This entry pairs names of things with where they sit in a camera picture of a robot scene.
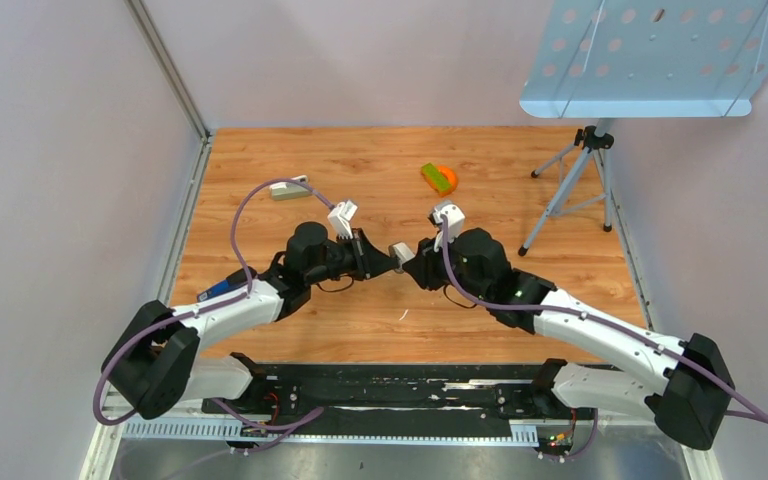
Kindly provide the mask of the beige grey stapler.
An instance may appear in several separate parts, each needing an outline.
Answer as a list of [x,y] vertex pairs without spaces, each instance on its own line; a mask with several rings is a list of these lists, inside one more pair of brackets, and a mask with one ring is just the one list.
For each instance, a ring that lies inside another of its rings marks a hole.
[[399,267],[415,257],[414,251],[405,242],[398,242],[388,247],[389,255],[394,258]]

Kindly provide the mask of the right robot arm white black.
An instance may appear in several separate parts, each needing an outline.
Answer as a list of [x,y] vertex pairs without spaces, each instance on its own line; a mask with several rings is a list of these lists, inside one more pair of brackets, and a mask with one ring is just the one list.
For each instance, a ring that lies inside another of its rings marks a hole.
[[549,359],[534,379],[531,403],[544,417],[568,407],[636,416],[696,450],[712,448],[734,385],[719,346],[695,333],[658,334],[588,306],[554,283],[511,265],[502,244],[481,229],[452,242],[423,239],[397,255],[424,290],[459,286],[499,323],[555,338],[611,364],[597,370]]

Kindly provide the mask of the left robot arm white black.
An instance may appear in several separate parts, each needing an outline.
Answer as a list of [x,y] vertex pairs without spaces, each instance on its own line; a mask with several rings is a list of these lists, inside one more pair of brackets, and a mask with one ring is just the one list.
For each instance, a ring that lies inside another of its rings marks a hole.
[[146,420],[196,399],[227,399],[243,413],[256,412],[267,389],[255,364],[242,354],[204,358],[202,352],[292,315],[323,281],[365,281],[399,269],[402,262],[395,250],[374,247],[360,229],[332,240],[324,225],[302,223],[266,271],[237,271],[240,284],[230,291],[175,308],[159,300],[142,305],[105,358],[102,380]]

